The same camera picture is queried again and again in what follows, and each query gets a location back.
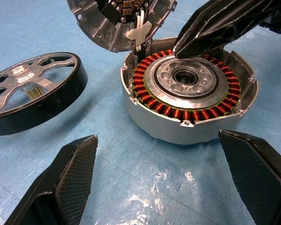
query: white wire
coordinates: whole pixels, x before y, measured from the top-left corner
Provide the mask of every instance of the white wire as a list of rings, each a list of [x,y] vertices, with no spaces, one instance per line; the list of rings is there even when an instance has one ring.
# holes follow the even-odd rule
[[[141,26],[141,16],[138,15],[138,16],[136,16],[136,18],[137,18],[137,26],[136,26],[136,28],[139,28]],[[136,51],[139,51],[140,49],[141,49],[141,46],[136,46]]]
[[[145,20],[145,11],[141,10],[140,11],[140,25],[144,25],[144,20]]]

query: central bearing hole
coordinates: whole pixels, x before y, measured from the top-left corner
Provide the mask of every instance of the central bearing hole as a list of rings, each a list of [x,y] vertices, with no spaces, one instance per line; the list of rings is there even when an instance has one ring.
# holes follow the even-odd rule
[[[175,80],[182,84],[193,84],[197,80],[195,73],[187,70],[180,70],[175,73]]]

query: copper coil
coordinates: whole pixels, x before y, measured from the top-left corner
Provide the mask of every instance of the copper coil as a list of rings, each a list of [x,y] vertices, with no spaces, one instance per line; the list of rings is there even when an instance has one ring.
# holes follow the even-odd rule
[[[239,82],[228,82],[229,86],[239,86]]]
[[[221,105],[217,105],[216,109],[220,112],[221,115],[224,115],[227,112],[227,109]]]
[[[191,120],[191,114],[189,113],[189,111],[184,110],[182,114],[182,118],[183,120]]]
[[[161,113],[163,110],[163,107],[164,107],[163,103],[160,102],[154,107],[154,110],[158,113]]]
[[[149,55],[147,57],[147,59],[150,60],[151,62],[154,62],[156,60],[156,58],[154,56],[152,56],[152,55]]]
[[[236,93],[236,92],[229,92],[228,95],[235,97],[235,98],[239,98],[239,93]]]
[[[144,74],[142,74],[142,73],[134,73],[133,78],[141,78],[141,79],[143,79],[144,78]]]
[[[211,61],[212,63],[215,63],[217,61],[216,57],[212,57],[209,61]]]
[[[151,96],[149,94],[146,94],[146,95],[141,96],[139,99],[141,102],[145,103],[151,99]]]
[[[161,54],[162,56],[167,56],[167,53],[165,51],[161,51],[159,52],[159,54]]]
[[[225,71],[225,70],[229,69],[229,67],[228,66],[222,66],[222,67],[220,67],[220,69],[221,69],[221,71]]]
[[[139,72],[139,73],[145,73],[145,69],[143,69],[143,68],[140,68],[140,67],[137,67],[136,69],[135,69],[135,72]]]
[[[148,59],[144,59],[144,60],[141,61],[141,62],[147,64],[148,66],[152,63],[152,61],[151,61],[151,60],[148,60]]]
[[[227,81],[237,81],[236,76],[227,76]]]
[[[210,55],[209,55],[209,54],[206,54],[206,55],[203,56],[203,58],[206,59],[206,60],[208,60],[208,59],[210,58]]]
[[[180,119],[180,116],[181,116],[180,110],[179,109],[175,109],[173,111],[173,118]]]
[[[167,50],[167,54],[168,55],[172,55],[173,54],[173,51],[171,49]]]
[[[144,83],[144,79],[141,79],[141,78],[134,78],[133,79],[133,84],[135,83]]]
[[[170,116],[171,112],[172,112],[172,108],[170,106],[167,106],[163,110],[163,115]]]
[[[156,58],[156,59],[159,59],[159,58],[161,58],[161,56],[156,52],[156,53],[154,53],[153,54],[153,56]]]
[[[227,71],[227,72],[225,72],[224,74],[227,76],[227,75],[233,75],[234,73],[233,73],[233,71],[232,71],[232,70],[228,70],[228,71]]]
[[[147,89],[140,89],[135,92],[136,96],[142,96],[144,94],[148,94]]]
[[[240,88],[239,87],[229,87],[229,91],[240,92]]]
[[[222,66],[224,63],[222,62],[222,61],[218,61],[215,65],[217,66],[217,67],[220,67],[220,66]]]
[[[148,65],[141,62],[137,67],[142,68],[142,69],[147,69]]]
[[[133,87],[134,90],[139,90],[139,89],[143,89],[143,88],[145,88],[145,84],[143,84],[143,83],[137,83]]]
[[[211,116],[205,109],[201,110],[201,115],[202,115],[203,119],[205,119],[205,120],[208,120],[211,118]]]
[[[231,103],[226,102],[225,100],[221,102],[221,105],[224,106],[229,111],[234,107]]]
[[[220,113],[215,108],[209,109],[209,112],[214,118],[220,116]]]
[[[192,119],[193,119],[194,122],[200,121],[201,120],[200,113],[198,111],[193,111],[192,112]]]
[[[227,102],[230,102],[230,103],[234,104],[234,105],[236,105],[236,102],[238,101],[237,99],[234,99],[232,97],[226,97],[225,100]]]
[[[149,108],[152,108],[154,107],[156,104],[158,103],[158,101],[153,98],[153,99],[150,99],[147,103],[146,103],[146,106],[149,107]]]

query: circuit board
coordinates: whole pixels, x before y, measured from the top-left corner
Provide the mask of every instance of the circuit board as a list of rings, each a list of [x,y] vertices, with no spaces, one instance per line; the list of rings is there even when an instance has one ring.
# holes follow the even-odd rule
[[[153,0],[96,0],[100,12],[113,24],[136,22],[136,13],[146,11]]]

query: blue surface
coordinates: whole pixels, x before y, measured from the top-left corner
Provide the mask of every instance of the blue surface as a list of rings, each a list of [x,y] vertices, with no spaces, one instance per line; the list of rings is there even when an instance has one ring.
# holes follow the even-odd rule
[[[176,36],[205,1],[179,0],[156,34]],[[257,101],[237,130],[281,154],[281,35],[256,27],[226,47],[256,70]],[[0,71],[44,53],[78,54],[89,75],[78,100],[34,129],[0,137],[0,225],[32,181],[72,140],[97,134],[91,195],[82,225],[253,225],[218,140],[179,146],[156,140],[126,114],[119,70],[126,52],[92,43],[66,0],[0,1]]]

